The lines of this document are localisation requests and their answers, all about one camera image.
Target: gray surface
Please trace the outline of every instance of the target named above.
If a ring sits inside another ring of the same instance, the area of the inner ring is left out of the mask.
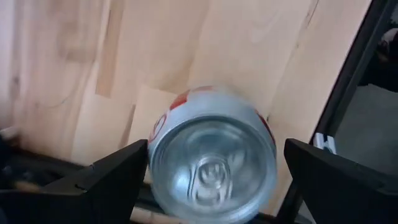
[[[398,176],[398,93],[358,87],[335,141],[338,155]]]

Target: wooden surface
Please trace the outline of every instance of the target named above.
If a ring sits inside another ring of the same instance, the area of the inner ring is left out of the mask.
[[[0,0],[0,128],[16,125],[31,151],[91,164],[147,136],[174,94],[227,85],[277,140],[263,210],[275,215],[291,183],[284,140],[310,140],[369,3]]]

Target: pull tab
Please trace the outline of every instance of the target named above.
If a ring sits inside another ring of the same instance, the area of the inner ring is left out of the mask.
[[[195,205],[211,210],[231,197],[231,173],[226,160],[217,155],[205,155],[194,170],[188,196]]]

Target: can rim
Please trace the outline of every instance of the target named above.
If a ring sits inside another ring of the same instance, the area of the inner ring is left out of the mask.
[[[184,208],[184,211],[176,212],[175,210],[168,209],[168,203],[166,202],[167,200],[164,199],[164,197],[161,197],[159,195],[159,187],[161,187],[159,184],[153,182],[152,183],[152,188],[153,188],[153,194],[156,200],[158,201],[159,205],[169,214],[175,215],[177,217],[180,217],[182,219],[189,219],[189,218],[194,218],[195,222],[224,222],[224,223],[235,223],[235,222],[243,222],[247,221],[253,216],[255,216],[258,213],[258,210],[260,209],[260,206],[264,205],[267,199],[269,199],[271,192],[273,191],[275,185],[276,185],[276,177],[277,177],[277,170],[276,170],[276,151],[275,147],[272,147],[271,144],[273,142],[268,142],[263,136],[258,134],[258,130],[240,120],[237,120],[235,118],[229,117],[229,116],[221,116],[218,114],[209,114],[206,116],[198,116],[196,118],[192,118],[189,120],[186,120],[174,127],[171,127],[168,131],[166,131],[162,136],[160,137],[159,141],[155,145],[155,148],[165,148],[166,143],[165,142],[170,142],[169,140],[173,139],[177,133],[179,133],[181,130],[183,130],[185,127],[192,123],[197,123],[200,121],[209,121],[209,120],[225,120],[228,122],[233,122],[233,123],[239,123],[240,127],[243,127],[244,129],[247,129],[251,134],[256,136],[256,139],[258,139],[261,144],[264,146],[265,150],[265,155],[272,155],[273,159],[268,159],[266,162],[266,177],[262,180],[260,186],[259,186],[259,194],[256,195],[256,197],[250,198],[242,207],[240,208],[235,208],[227,212],[222,212],[219,214],[216,214],[215,217],[211,216],[210,214],[206,214],[206,216],[199,216],[197,212],[195,213],[194,210],[190,208]],[[162,158],[162,155],[164,153],[164,150],[156,150],[150,158],[150,172],[152,176],[156,177],[157,174],[155,174],[153,171],[154,169],[159,169],[156,166],[153,166],[155,161],[158,161]],[[175,200],[173,197],[170,196],[170,198],[178,203],[178,200]]]

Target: wooden plank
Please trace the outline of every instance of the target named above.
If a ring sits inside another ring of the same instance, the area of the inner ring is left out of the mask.
[[[309,142],[370,0],[319,1],[292,54],[272,102],[269,125],[277,140],[278,183],[264,213],[276,215],[292,182],[284,142]]]
[[[124,0],[112,0],[95,93],[110,97],[115,75]]]
[[[190,87],[227,85],[267,116],[312,0],[212,1]]]
[[[12,46],[16,34],[14,8],[14,1],[0,0],[0,128],[12,125]]]
[[[126,1],[112,94],[135,102],[141,83],[184,91],[207,11],[208,0]]]
[[[131,124],[128,144],[140,139],[147,139],[154,128],[155,122],[168,110],[176,97],[177,94],[175,93],[156,90],[142,85]],[[152,182],[148,169],[144,182],[148,184]]]
[[[81,100],[96,60],[102,1],[25,1],[15,123],[22,147],[70,159]]]

